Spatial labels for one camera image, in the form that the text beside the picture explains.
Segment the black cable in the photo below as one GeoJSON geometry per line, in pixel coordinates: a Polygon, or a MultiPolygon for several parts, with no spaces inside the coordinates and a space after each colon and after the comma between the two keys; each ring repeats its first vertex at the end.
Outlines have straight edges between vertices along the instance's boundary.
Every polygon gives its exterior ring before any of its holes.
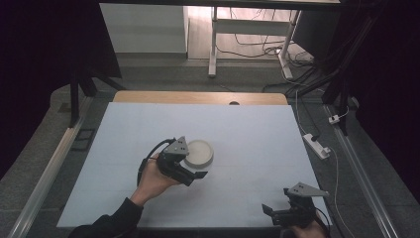
{"type": "MultiPolygon", "coordinates": [[[[259,10],[257,11],[257,15],[256,15],[255,17],[253,17],[253,19],[257,18],[257,17],[261,14],[262,10],[263,10],[263,9],[259,9],[259,10]]],[[[234,11],[232,10],[232,7],[230,8],[230,13],[231,13],[231,19],[234,19],[234,18],[233,18],[233,16],[235,16],[235,19],[238,19],[238,17],[236,16],[236,14],[234,13],[234,11]]],[[[274,14],[275,14],[275,10],[274,10],[274,13],[272,14],[272,18],[271,18],[271,20],[272,20],[272,19],[274,19],[274,14]]],[[[265,42],[263,42],[263,43],[241,43],[241,42],[238,40],[238,36],[237,36],[237,34],[235,34],[235,40],[237,41],[237,43],[238,43],[239,45],[243,45],[243,46],[259,46],[259,45],[265,45],[265,44],[277,44],[277,43],[284,43],[284,41],[278,41],[278,42],[267,42],[267,41],[266,41],[266,38],[265,38],[265,42]]]]}
{"type": "Polygon", "coordinates": [[[296,90],[296,88],[299,86],[302,86],[301,84],[303,84],[303,82],[305,82],[316,70],[318,70],[318,68],[315,66],[311,66],[308,70],[306,70],[300,77],[295,80],[295,84],[284,93],[284,96],[289,97],[290,92],[296,90]]]}
{"type": "Polygon", "coordinates": [[[303,105],[303,107],[305,108],[306,114],[309,116],[309,118],[310,118],[310,119],[311,119],[311,121],[312,121],[312,124],[314,125],[315,129],[318,131],[318,134],[317,134],[317,135],[315,135],[315,136],[320,137],[320,136],[321,136],[321,130],[319,130],[318,126],[315,124],[315,121],[314,121],[314,119],[312,118],[312,115],[309,113],[309,110],[308,110],[308,108],[306,107],[305,102],[303,101],[303,99],[302,99],[302,98],[300,98],[300,101],[302,102],[302,105],[303,105]]]}
{"type": "Polygon", "coordinates": [[[330,221],[328,220],[328,217],[327,217],[327,215],[325,215],[325,213],[321,210],[321,209],[319,209],[319,208],[317,208],[317,207],[315,207],[318,211],[320,211],[323,215],[324,215],[324,217],[325,217],[325,219],[327,220],[327,223],[328,223],[328,227],[324,224],[324,222],[322,222],[322,220],[318,217],[318,216],[315,216],[315,221],[322,227],[322,229],[325,231],[325,233],[326,233],[326,235],[327,235],[327,238],[331,238],[331,229],[330,229],[330,221]]]}
{"type": "Polygon", "coordinates": [[[260,57],[264,57],[264,56],[266,55],[266,53],[264,53],[264,54],[261,54],[261,55],[256,55],[256,56],[245,56],[245,55],[241,55],[241,54],[239,54],[239,53],[222,51],[222,50],[220,50],[220,49],[217,47],[217,45],[216,45],[216,49],[217,49],[217,51],[219,51],[219,52],[221,52],[221,53],[225,53],[225,54],[232,54],[232,55],[236,55],[236,56],[239,56],[239,57],[244,57],[244,58],[260,58],[260,57]]]}
{"type": "MultiPolygon", "coordinates": [[[[302,73],[302,75],[300,75],[299,77],[297,77],[294,81],[292,81],[293,83],[295,83],[296,81],[300,80],[302,77],[304,77],[310,70],[312,70],[314,67],[311,67],[309,69],[307,69],[305,72],[302,73]]],[[[273,84],[267,84],[262,88],[262,92],[265,92],[266,89],[270,88],[270,87],[274,87],[274,86],[279,86],[279,85],[283,85],[285,84],[285,82],[280,82],[280,83],[273,83],[273,84]]]]}
{"type": "MultiPolygon", "coordinates": [[[[318,177],[317,177],[316,175],[315,175],[315,179],[316,179],[316,180],[317,180],[317,182],[318,182],[319,188],[320,188],[321,190],[325,190],[325,189],[322,187],[321,182],[319,182],[318,177]]],[[[346,238],[346,236],[343,234],[343,231],[342,231],[342,230],[341,230],[341,228],[340,228],[339,223],[337,222],[337,219],[336,219],[336,216],[334,215],[333,210],[332,210],[332,209],[331,209],[331,207],[330,207],[330,203],[328,203],[328,200],[327,200],[327,198],[326,198],[325,196],[323,196],[322,198],[324,199],[324,203],[325,203],[325,205],[327,206],[327,209],[330,211],[330,214],[331,214],[331,215],[332,215],[332,217],[333,217],[334,224],[336,224],[337,230],[339,230],[339,233],[340,233],[341,237],[342,237],[342,238],[346,238]]]]}

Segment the floor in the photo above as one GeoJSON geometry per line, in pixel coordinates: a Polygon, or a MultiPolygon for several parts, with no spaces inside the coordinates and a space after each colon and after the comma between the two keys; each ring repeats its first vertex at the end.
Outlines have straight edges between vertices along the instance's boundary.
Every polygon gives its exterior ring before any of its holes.
{"type": "MultiPolygon", "coordinates": [[[[205,16],[209,11],[208,9],[196,10],[195,13],[190,11],[190,14],[205,16]]],[[[225,10],[224,15],[222,15],[222,12],[220,11],[220,17],[230,17],[228,10],[225,10]]],[[[237,10],[235,10],[235,14],[239,17],[243,16],[237,10]]],[[[250,19],[257,14],[258,10],[253,10],[250,13],[244,12],[244,18],[250,19]]],[[[201,34],[201,30],[198,28],[198,26],[202,26],[203,29],[207,29],[204,31],[209,34],[208,24],[210,23],[195,23],[194,20],[190,20],[190,43],[193,42],[191,39],[198,39],[198,36],[204,36],[204,39],[202,41],[195,40],[195,42],[205,45],[209,43],[209,38],[205,37],[205,34],[201,34]]],[[[257,36],[255,43],[260,43],[262,38],[257,36]]],[[[263,51],[262,46],[253,46],[251,50],[245,46],[237,46],[236,40],[232,36],[230,40],[220,40],[218,43],[220,43],[220,45],[218,44],[220,48],[230,49],[230,51],[241,54],[260,54],[263,51]]],[[[209,47],[203,45],[192,46],[190,44],[188,59],[159,56],[147,58],[140,56],[119,57],[118,61],[123,78],[115,80],[132,90],[262,92],[266,85],[275,84],[275,86],[267,88],[266,92],[284,93],[294,85],[282,79],[278,61],[273,56],[264,56],[261,59],[244,59],[232,54],[219,54],[219,58],[222,60],[218,62],[218,75],[216,78],[209,79],[207,76],[208,51],[205,50],[209,47]]],[[[303,52],[298,46],[295,47],[296,50],[292,53],[293,55],[303,52]]],[[[292,72],[294,75],[302,75],[305,70],[307,70],[307,67],[294,67],[292,72]]],[[[317,76],[317,74],[313,74],[312,78],[316,79],[317,76]]],[[[115,89],[100,80],[95,80],[95,83],[100,91],[94,98],[88,111],[87,120],[83,124],[82,129],[86,130],[98,127],[107,102],[112,100],[116,92],[115,89]]],[[[337,152],[334,153],[334,159],[320,161],[310,148],[307,148],[308,156],[320,184],[326,190],[338,192],[337,196],[335,194],[328,199],[332,206],[331,213],[337,221],[337,226],[334,226],[333,237],[341,236],[337,227],[341,227],[346,237],[385,237],[377,226],[376,218],[360,189],[346,155],[343,153],[334,128],[325,120],[325,105],[320,100],[323,89],[325,88],[311,92],[303,100],[295,100],[293,94],[291,94],[288,101],[293,110],[299,113],[299,117],[296,118],[298,118],[298,122],[304,130],[306,132],[322,132],[320,142],[334,148],[337,152]],[[337,171],[340,172],[338,186],[336,181],[337,171]],[[341,215],[336,212],[336,208],[341,211],[343,220],[346,221],[350,231],[340,220],[341,215]]],[[[52,106],[45,120],[15,165],[0,182],[0,237],[6,237],[10,233],[67,129],[69,123],[68,99],[68,87],[61,88],[52,95],[52,106]]],[[[334,105],[330,105],[330,109],[334,110],[334,105]]],[[[420,205],[401,182],[398,174],[393,170],[381,151],[361,129],[354,116],[356,110],[357,106],[352,104],[348,120],[348,127],[351,132],[349,137],[363,159],[366,171],[383,201],[399,237],[418,237],[420,233],[420,205]]],[[[72,144],[73,149],[80,149],[84,146],[83,142],[72,144]]],[[[71,185],[77,179],[78,171],[83,165],[86,154],[87,151],[69,151],[37,218],[28,231],[27,237],[66,237],[68,235],[69,231],[55,228],[56,221],[65,206],[66,199],[71,192],[71,185]]]]}

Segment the white table surface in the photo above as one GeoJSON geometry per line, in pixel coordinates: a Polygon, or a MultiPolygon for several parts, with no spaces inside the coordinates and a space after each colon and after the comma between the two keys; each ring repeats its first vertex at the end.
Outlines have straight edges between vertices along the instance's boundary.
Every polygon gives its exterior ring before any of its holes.
{"type": "MultiPolygon", "coordinates": [[[[181,136],[211,144],[208,174],[149,201],[139,227],[272,227],[262,203],[288,209],[284,187],[319,187],[288,105],[110,103],[57,227],[113,214],[136,189],[141,160],[181,136]]],[[[328,214],[322,198],[314,203],[328,214]]]]}

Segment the metal frame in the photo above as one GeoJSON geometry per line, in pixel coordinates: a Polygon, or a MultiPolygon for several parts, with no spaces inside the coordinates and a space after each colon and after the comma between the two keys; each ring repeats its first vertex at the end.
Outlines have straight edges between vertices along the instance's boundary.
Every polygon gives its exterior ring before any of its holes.
{"type": "Polygon", "coordinates": [[[92,101],[92,97],[84,98],[80,108],[79,120],[74,124],[73,128],[67,128],[65,131],[64,136],[62,136],[61,141],[49,161],[49,164],[41,175],[40,180],[35,186],[31,196],[22,209],[21,214],[7,236],[8,238],[26,237],[28,234],[41,206],[44,203],[44,200],[47,197],[47,194],[50,191],[51,186],[53,185],[55,177],[61,168],[62,162],[67,156],[68,150],[70,149],[71,144],[73,143],[74,138],[76,137],[86,117],[87,110],[89,109],[92,101]]]}
{"type": "Polygon", "coordinates": [[[285,37],[284,45],[278,52],[281,70],[286,79],[292,79],[293,75],[288,65],[286,54],[289,47],[291,37],[296,27],[297,19],[300,11],[297,11],[291,22],[275,22],[275,21],[253,21],[238,19],[218,19],[217,7],[212,7],[212,39],[209,58],[209,77],[216,76],[216,38],[217,34],[244,34],[244,35],[265,35],[265,36],[282,36],[285,37]]]}
{"type": "MultiPolygon", "coordinates": [[[[324,110],[328,117],[332,116],[332,113],[330,112],[330,109],[327,105],[324,105],[324,110]]],[[[365,168],[359,159],[358,154],[353,148],[352,142],[338,126],[334,126],[334,131],[343,148],[343,151],[346,154],[349,164],[352,167],[353,173],[359,182],[365,198],[367,199],[367,204],[370,206],[372,213],[376,218],[377,224],[382,231],[383,237],[400,237],[385,209],[385,206],[382,203],[382,200],[376,193],[374,186],[371,184],[368,174],[365,171],[365,168]]]]}

